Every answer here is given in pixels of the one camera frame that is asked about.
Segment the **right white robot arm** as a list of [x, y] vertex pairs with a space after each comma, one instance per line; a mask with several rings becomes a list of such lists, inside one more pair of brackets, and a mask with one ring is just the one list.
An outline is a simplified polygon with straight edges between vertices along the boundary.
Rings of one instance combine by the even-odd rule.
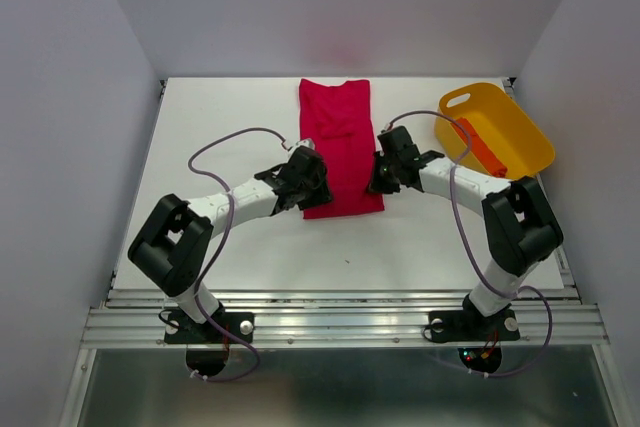
[[434, 343], [474, 342], [490, 336], [519, 339], [511, 309], [526, 277], [564, 240], [538, 181], [492, 177], [462, 167], [437, 151], [421, 152], [403, 126], [378, 136], [369, 190], [394, 194], [402, 188], [449, 200], [452, 209], [478, 214], [486, 231], [490, 261], [472, 264], [478, 284], [458, 310], [433, 311], [424, 333]]

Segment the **red t shirt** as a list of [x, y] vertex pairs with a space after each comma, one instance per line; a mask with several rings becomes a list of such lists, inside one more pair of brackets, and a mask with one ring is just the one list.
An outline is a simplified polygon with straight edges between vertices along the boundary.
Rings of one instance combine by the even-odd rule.
[[299, 131], [310, 138], [327, 167], [333, 200], [307, 209], [306, 220], [359, 216], [385, 210], [380, 194], [368, 191], [376, 142], [371, 122], [371, 90], [367, 80], [326, 86], [300, 81]]

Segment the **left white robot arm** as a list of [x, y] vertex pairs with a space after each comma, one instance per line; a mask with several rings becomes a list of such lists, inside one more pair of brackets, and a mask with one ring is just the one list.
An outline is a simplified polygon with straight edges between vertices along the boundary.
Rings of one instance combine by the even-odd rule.
[[328, 169], [310, 139], [294, 145], [288, 160], [223, 193], [182, 200], [162, 197], [129, 247], [128, 259], [186, 314], [199, 340], [224, 329], [223, 306], [204, 286], [201, 270], [210, 241], [232, 228], [298, 208], [330, 203]]

